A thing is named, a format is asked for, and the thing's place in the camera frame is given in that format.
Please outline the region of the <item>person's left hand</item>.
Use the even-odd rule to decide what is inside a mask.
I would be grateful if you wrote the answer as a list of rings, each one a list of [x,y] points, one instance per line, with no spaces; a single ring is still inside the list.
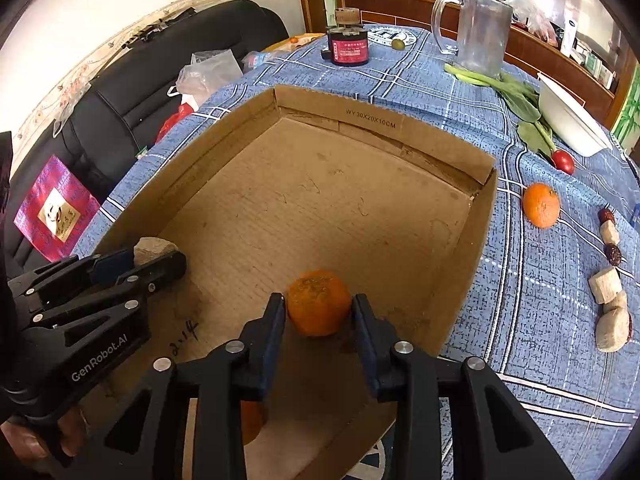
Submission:
[[[1,408],[1,478],[45,479],[36,465],[54,452],[63,458],[78,455],[88,437],[84,412],[76,405],[49,424],[32,424]]]

